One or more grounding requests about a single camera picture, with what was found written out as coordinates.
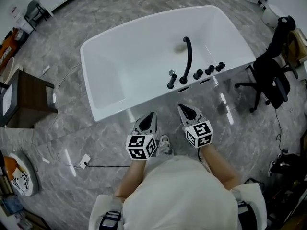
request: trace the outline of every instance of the white bathtub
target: white bathtub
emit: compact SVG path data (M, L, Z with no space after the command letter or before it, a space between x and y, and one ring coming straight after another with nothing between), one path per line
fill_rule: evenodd
M179 82L187 65L186 43L193 59L188 83ZM214 75L229 78L232 69L254 62L255 56L228 17L215 6L190 7L139 18L102 32L83 43L81 60L95 121L155 97L178 92ZM225 63L221 72L205 74L209 65ZM203 70L195 80L193 74ZM177 79L168 89L168 72Z

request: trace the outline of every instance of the tub spout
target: tub spout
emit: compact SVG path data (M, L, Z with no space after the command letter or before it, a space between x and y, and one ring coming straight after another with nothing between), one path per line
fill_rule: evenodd
M181 84L186 84L188 82L188 74L189 74L189 71L191 69L191 65L192 65L192 45L191 45L191 41L190 39L185 36L183 38L183 42L186 42L187 43L187 48L188 48L188 62L187 62L187 67L186 67L186 70L184 71L184 74L183 76L180 78L180 83Z

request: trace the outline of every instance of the gray tile floor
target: gray tile floor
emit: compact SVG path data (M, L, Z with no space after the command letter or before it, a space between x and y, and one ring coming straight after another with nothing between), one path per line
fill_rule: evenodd
M272 38L272 31L261 21L257 5L244 0L73 0L57 9L53 18L42 21L15 59L24 70L40 76L47 72L50 82L58 84L68 70L80 63L82 43L111 27L145 15L188 6L215 5L223 10L241 32L255 56L262 54ZM289 101L277 110L283 129L281 147L299 151L299 138L306 129L303 112L307 98L305 87L287 73L291 84ZM242 181L253 177L271 185L276 177L266 178L268 164L279 149L275 110L260 100L258 110L249 113L255 91L234 88L236 82L251 81L243 71L218 86L207 84L198 92L183 92L174 98L158 98L131 109L133 118L122 112L102 122L93 120L81 66L73 69L58 90L59 116L40 121L34 130L1 129L4 154L21 149L32 161L40 182L40 192L33 197L20 197L24 207L42 216L53 229L87 229L92 206L99 194L112 194L125 168L74 169L66 166L67 156L73 164L88 153L91 164L129 164L125 150L126 135L133 119L141 117L150 105L158 115L160 134L167 133L177 154L196 157L183 136L177 104L199 107L211 121L213 142L218 150L240 172ZM51 161L47 164L42 157Z

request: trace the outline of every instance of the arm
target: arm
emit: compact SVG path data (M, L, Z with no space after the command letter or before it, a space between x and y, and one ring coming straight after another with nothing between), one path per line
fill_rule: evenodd
M218 153L212 144L200 147L212 174L227 190L240 185L240 178L234 168Z
M133 160L124 178L122 179L114 196L121 199L122 202L126 200L135 189L141 184L146 160Z

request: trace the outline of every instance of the office chair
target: office chair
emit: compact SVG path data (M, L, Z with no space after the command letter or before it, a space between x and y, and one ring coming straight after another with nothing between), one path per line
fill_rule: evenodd
M253 87L256 93L255 106L250 108L250 112L257 109L261 92L268 98L266 104L270 103L277 109L283 102L288 101L288 93L290 92L290 84L285 76L285 72L292 71L296 79L298 78L296 70L287 61L288 56L288 34L295 29L295 21L291 16L281 17L278 19L278 25L273 35L272 42L270 43L267 51L259 56L253 64L249 65L256 83L236 83L235 87L240 86ZM280 55L283 44L286 43L286 65L280 67L273 59Z

